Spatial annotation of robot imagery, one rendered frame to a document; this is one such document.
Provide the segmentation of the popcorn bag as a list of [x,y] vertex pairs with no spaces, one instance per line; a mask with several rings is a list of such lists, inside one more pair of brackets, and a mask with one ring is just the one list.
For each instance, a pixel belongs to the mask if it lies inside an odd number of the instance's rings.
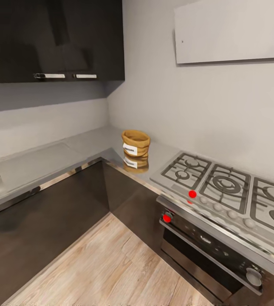
[[125,130],[122,133],[124,152],[132,157],[147,157],[150,137],[137,130]]

